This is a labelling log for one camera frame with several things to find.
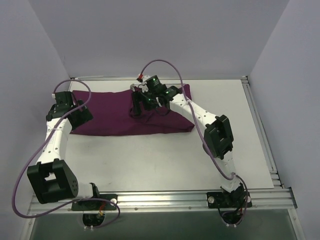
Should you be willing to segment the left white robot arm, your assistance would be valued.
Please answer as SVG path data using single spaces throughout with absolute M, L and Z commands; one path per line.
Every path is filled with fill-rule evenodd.
M 46 116 L 45 145 L 36 163 L 27 168 L 27 177 L 41 204 L 83 199 L 88 209 L 95 210 L 101 203 L 98 187 L 92 182 L 80 183 L 65 161 L 70 133 L 93 116 L 70 91 L 56 92 L 54 99 Z

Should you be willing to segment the purple cloth wrap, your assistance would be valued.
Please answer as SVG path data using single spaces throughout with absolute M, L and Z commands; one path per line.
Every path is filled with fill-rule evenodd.
M 92 92 L 87 104 L 93 119 L 71 133 L 84 136 L 132 136 L 188 133 L 194 124 L 166 107 L 134 116 L 132 91 Z

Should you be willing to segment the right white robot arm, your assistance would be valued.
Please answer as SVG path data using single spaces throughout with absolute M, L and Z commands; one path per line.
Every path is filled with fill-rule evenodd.
M 158 76 L 144 76 L 140 83 L 130 86 L 133 115 L 138 117 L 142 110 L 151 111 L 164 107 L 190 121 L 196 127 L 204 151 L 209 155 L 220 174 L 223 203 L 234 206 L 240 201 L 237 190 L 241 180 L 237 177 L 233 160 L 234 136 L 227 116 L 217 116 L 197 105 L 186 95 L 186 85 L 167 86 Z

